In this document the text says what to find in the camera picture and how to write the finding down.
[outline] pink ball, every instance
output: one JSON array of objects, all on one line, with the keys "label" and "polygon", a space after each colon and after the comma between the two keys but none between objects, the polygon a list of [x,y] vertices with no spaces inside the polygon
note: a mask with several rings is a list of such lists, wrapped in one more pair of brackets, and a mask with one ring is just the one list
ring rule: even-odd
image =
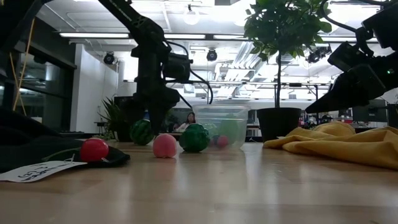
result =
[{"label": "pink ball", "polygon": [[158,135],[152,147],[158,158],[172,158],[177,153],[177,141],[169,134]]},{"label": "pink ball", "polygon": [[219,148],[224,148],[227,145],[228,145],[228,137],[227,136],[222,135],[217,139],[217,146]]}]

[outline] red ball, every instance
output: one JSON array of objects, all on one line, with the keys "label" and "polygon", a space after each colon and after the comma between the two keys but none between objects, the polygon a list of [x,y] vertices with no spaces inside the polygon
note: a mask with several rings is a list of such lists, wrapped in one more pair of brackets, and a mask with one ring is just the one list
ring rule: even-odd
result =
[{"label": "red ball", "polygon": [[217,147],[224,148],[227,145],[228,145],[228,137],[227,136],[222,135],[217,139]]},{"label": "red ball", "polygon": [[90,138],[84,141],[80,148],[80,159],[83,162],[102,161],[109,153],[108,144],[99,138]]},{"label": "red ball", "polygon": [[154,155],[158,158],[172,158],[177,153],[177,141],[169,134],[160,134],[152,146]]}]

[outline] small tree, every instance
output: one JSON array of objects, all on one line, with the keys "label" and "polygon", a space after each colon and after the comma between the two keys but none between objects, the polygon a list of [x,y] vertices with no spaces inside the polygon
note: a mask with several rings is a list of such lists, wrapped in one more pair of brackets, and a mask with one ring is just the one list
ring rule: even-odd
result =
[{"label": "small tree", "polygon": [[[271,55],[277,56],[278,78],[275,107],[280,107],[280,73],[282,56],[304,57],[303,45],[310,48],[322,43],[318,32],[331,32],[331,25],[322,22],[320,3],[322,0],[257,0],[251,5],[251,14],[244,26],[244,35],[253,41],[251,54],[259,54],[268,63]],[[325,3],[326,14],[330,13]]]}]

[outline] potted plant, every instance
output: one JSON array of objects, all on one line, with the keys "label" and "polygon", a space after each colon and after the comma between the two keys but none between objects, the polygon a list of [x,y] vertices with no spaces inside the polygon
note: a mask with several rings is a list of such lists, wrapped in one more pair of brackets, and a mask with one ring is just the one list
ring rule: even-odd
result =
[{"label": "potted plant", "polygon": [[[276,63],[277,94],[275,108],[257,111],[263,141],[285,136],[299,123],[301,109],[280,107],[280,73],[282,56],[304,57],[303,46],[310,48],[323,42],[320,31],[331,32],[331,25],[321,21],[320,3],[322,0],[256,0],[251,5],[251,14],[244,26],[244,35],[253,42],[252,54],[259,54],[263,62],[278,54]],[[324,5],[326,14],[330,13]]]},{"label": "potted plant", "polygon": [[105,106],[105,116],[100,114],[108,122],[107,129],[114,133],[115,138],[121,142],[131,142],[129,135],[130,124],[124,119],[124,115],[120,108],[112,99],[103,100]]}]

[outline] black cloth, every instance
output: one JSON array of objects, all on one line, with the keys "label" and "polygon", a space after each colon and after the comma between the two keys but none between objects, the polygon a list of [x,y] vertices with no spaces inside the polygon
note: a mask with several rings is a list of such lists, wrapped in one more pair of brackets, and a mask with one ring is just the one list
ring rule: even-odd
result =
[{"label": "black cloth", "polygon": [[[66,149],[79,148],[83,141],[63,138],[43,124],[0,108],[0,172],[43,162],[43,158]],[[78,151],[53,156],[50,161],[72,158],[81,162]],[[82,167],[115,167],[125,164],[130,156],[109,147],[107,162],[90,162]]]}]

